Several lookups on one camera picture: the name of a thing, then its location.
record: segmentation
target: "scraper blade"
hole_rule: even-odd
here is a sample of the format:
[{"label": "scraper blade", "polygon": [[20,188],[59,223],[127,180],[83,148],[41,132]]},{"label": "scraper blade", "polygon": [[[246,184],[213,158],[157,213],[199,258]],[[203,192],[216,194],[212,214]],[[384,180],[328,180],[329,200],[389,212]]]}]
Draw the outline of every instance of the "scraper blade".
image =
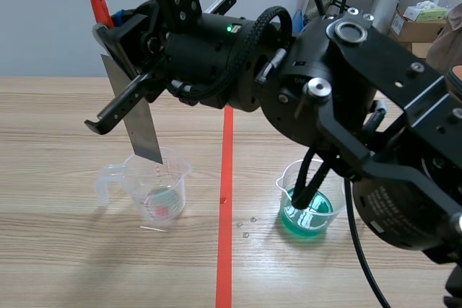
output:
[{"label": "scraper blade", "polygon": [[[101,59],[108,73],[114,95],[117,97],[124,91],[131,80],[111,57],[102,54]],[[134,153],[139,157],[162,164],[162,155],[160,154],[149,103],[144,98],[141,99],[123,118],[123,122],[130,137]]]}]

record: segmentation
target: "braided cable sleeve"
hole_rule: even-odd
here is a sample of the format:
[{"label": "braided cable sleeve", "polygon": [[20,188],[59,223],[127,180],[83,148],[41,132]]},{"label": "braided cable sleeve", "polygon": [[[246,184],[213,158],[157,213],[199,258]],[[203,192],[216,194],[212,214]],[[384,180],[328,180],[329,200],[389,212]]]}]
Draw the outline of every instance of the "braided cable sleeve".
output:
[{"label": "braided cable sleeve", "polygon": [[308,208],[311,201],[314,199],[316,193],[318,192],[319,187],[321,184],[323,184],[323,181],[330,169],[331,168],[329,164],[327,162],[323,162],[323,164],[319,167],[318,171],[316,171],[315,175],[313,176],[313,179],[310,180],[298,198],[292,199],[292,206],[297,209]]},{"label": "braided cable sleeve", "polygon": [[191,88],[190,93],[178,93],[178,91],[175,92],[175,90],[169,86],[169,92],[172,94],[176,93],[178,97],[194,102],[212,97],[228,88],[238,77],[241,68],[245,65],[250,55],[258,45],[258,41],[260,41],[263,36],[266,27],[271,24],[272,19],[275,17],[278,17],[281,22],[281,47],[288,49],[292,37],[292,19],[290,14],[281,6],[270,7],[258,17],[255,23],[253,23],[252,29],[248,33],[243,44],[240,46],[240,49],[237,50],[238,54],[236,57],[234,57],[221,77],[218,78],[210,87],[207,87],[206,89],[196,89],[193,87]]},{"label": "braided cable sleeve", "polygon": [[303,158],[302,164],[300,165],[300,171],[298,172],[297,182],[295,183],[294,193],[292,195],[292,200],[297,200],[305,189],[306,177],[308,176],[308,170],[310,169],[311,160],[315,156],[315,150],[309,148]]}]

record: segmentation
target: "cup handle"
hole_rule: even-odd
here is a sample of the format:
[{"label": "cup handle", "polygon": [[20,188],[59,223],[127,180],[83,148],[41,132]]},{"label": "cup handle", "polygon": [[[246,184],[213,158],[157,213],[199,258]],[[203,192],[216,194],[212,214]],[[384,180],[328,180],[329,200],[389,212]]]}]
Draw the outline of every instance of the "cup handle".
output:
[{"label": "cup handle", "polygon": [[109,203],[108,183],[121,182],[125,172],[125,164],[108,165],[100,170],[100,178],[95,182],[95,193],[99,206],[107,206]]}]

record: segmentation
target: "blue object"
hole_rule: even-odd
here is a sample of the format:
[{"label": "blue object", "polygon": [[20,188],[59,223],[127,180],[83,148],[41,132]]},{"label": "blue object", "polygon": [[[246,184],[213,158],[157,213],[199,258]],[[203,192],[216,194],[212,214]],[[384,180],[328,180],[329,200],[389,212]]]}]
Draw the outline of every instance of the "blue object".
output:
[{"label": "blue object", "polygon": [[303,13],[301,9],[298,9],[292,18],[292,31],[301,32],[303,27]]},{"label": "blue object", "polygon": [[120,11],[117,11],[115,14],[114,14],[114,25],[116,27],[120,27],[123,23],[122,23],[122,15],[123,13],[125,12],[125,10],[120,10]]}]

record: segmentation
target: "green liquid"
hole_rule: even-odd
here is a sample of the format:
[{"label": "green liquid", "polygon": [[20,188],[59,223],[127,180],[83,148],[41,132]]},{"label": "green liquid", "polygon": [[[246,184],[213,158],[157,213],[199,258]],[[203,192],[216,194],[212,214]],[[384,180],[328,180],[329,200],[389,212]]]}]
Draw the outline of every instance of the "green liquid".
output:
[{"label": "green liquid", "polygon": [[[290,197],[294,189],[287,191]],[[308,208],[304,211],[292,207],[291,201],[287,199],[281,209],[282,222],[290,231],[301,236],[314,237],[322,234],[327,229],[328,223],[333,216],[318,216],[310,213],[332,213],[331,202],[318,191]]]}]

